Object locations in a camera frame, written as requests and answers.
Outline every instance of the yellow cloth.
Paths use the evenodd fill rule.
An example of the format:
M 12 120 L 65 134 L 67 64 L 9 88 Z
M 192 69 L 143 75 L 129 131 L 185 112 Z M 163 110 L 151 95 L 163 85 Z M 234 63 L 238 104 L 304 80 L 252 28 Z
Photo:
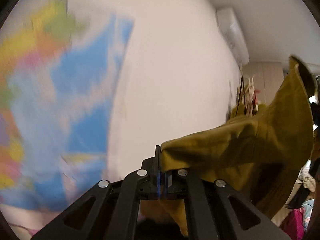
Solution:
M 224 179 L 272 218 L 285 204 L 314 144 L 308 98 L 315 83 L 300 60 L 291 56 L 289 62 L 289 74 L 263 111 L 164 142 L 162 171 L 193 168 L 204 180 Z M 159 203 L 187 235 L 183 200 Z

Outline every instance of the pink bag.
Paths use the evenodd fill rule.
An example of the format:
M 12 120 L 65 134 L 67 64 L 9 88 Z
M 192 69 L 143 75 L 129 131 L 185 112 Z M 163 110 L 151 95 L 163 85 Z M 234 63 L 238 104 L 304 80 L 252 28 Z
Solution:
M 291 240 L 302 240 L 303 230 L 303 208 L 293 209 L 284 219 L 280 228 L 290 236 Z

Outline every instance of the blue map region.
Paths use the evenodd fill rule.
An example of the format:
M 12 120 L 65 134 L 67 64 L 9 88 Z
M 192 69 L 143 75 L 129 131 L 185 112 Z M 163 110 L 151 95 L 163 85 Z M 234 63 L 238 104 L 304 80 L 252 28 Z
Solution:
M 43 93 L 39 88 L 43 86 L 35 72 L 17 71 L 8 80 L 8 85 L 19 91 L 10 108 L 21 134 L 25 158 L 18 184 L 0 190 L 4 204 L 29 210 L 64 210 L 70 205 L 61 167 L 66 155 L 90 156 L 83 162 L 64 164 L 70 165 L 68 172 L 76 185 L 75 195 L 79 197 L 101 179 L 106 168 L 114 94 L 132 28 L 131 20 L 111 14 L 106 28 L 87 46 L 63 54 L 57 66 L 43 66 L 54 86 L 54 101 L 44 103 L 40 98 Z M 108 96 L 78 109 L 76 117 L 66 119 L 69 129 L 63 129 L 61 110 L 79 97 L 90 98 L 92 86 L 99 86 L 108 76 L 111 64 L 115 72 Z
M 92 84 L 100 82 L 107 71 L 107 48 L 113 44 L 115 19 L 111 17 L 106 30 L 92 44 L 61 57 L 60 66 L 51 72 L 58 94 L 86 93 Z
M 75 123 L 69 135 L 69 152 L 97 153 L 107 149 L 108 120 L 111 104 L 99 106 L 83 120 Z

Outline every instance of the white wall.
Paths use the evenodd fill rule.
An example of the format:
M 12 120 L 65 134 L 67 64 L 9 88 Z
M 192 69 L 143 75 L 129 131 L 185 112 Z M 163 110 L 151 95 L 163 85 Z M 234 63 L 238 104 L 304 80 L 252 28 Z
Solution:
M 320 28 L 302 0 L 210 0 L 235 9 L 251 61 L 288 62 L 296 54 L 320 65 Z
M 207 0 L 108 2 L 136 19 L 124 63 L 126 96 L 114 108 L 120 133 L 115 118 L 109 139 L 109 166 L 122 178 L 153 156 L 156 144 L 221 125 L 239 79 Z

